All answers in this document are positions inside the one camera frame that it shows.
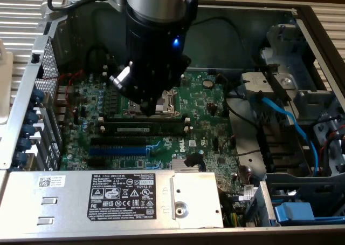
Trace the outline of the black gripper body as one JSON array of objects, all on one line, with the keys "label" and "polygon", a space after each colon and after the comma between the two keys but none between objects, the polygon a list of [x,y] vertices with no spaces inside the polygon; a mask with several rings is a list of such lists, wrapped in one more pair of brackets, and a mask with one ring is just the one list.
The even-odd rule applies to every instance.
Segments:
[{"label": "black gripper body", "polygon": [[190,23],[185,18],[154,22],[127,11],[126,26],[134,85],[145,94],[159,94],[175,86],[191,63],[183,53]]}]

